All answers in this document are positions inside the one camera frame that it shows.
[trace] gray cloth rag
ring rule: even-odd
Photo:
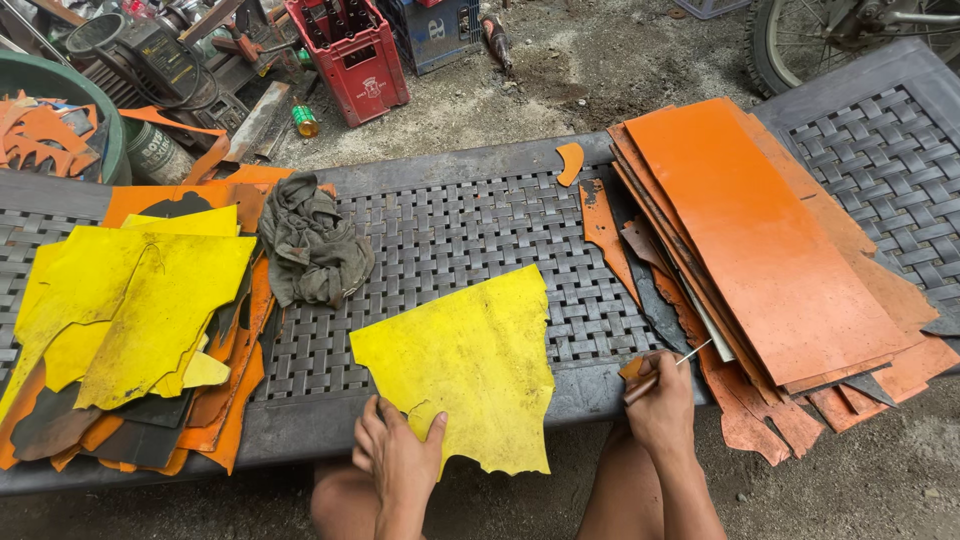
[[[354,233],[317,183],[314,173],[295,173],[277,182],[263,203],[260,238],[281,307],[305,300],[339,308],[373,270],[369,240]]]

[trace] awl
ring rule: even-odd
[[[695,355],[697,351],[706,347],[707,344],[711,341],[713,341],[713,338],[710,338],[707,341],[704,341],[703,345],[701,345],[700,347],[697,347],[693,351],[690,351],[689,355],[684,356],[683,358],[677,360],[676,365],[679,366],[681,363],[684,362],[684,360],[687,360],[691,356]],[[647,395],[647,392],[649,392],[650,390],[653,390],[659,382],[660,382],[660,372],[657,371],[656,369],[651,371],[647,375],[643,376],[643,378],[640,379],[640,382],[636,386],[634,386],[630,390],[627,390],[623,394],[624,405],[626,406],[633,405],[636,400]]]

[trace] hand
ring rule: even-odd
[[[376,415],[377,405],[383,422]],[[440,473],[445,430],[446,413],[441,412],[433,419],[426,442],[420,442],[393,404],[370,396],[353,428],[353,464],[373,475],[383,508],[402,503],[423,512]]]
[[[650,453],[654,463],[668,456],[693,454],[693,387],[690,362],[677,365],[682,356],[654,351],[643,358],[638,374],[660,372],[653,390],[627,407],[634,438]],[[639,379],[627,379],[627,388]]]

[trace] left hand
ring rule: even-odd
[[[376,415],[378,405],[384,421]],[[446,413],[441,412],[433,419],[426,441],[420,442],[392,403],[370,396],[353,428],[353,464],[373,475],[383,507],[403,503],[426,508],[440,473],[445,430]]]

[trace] blue plastic crate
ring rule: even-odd
[[[483,46],[480,0],[443,0],[426,8],[416,0],[376,0],[394,29],[396,50],[423,75]]]

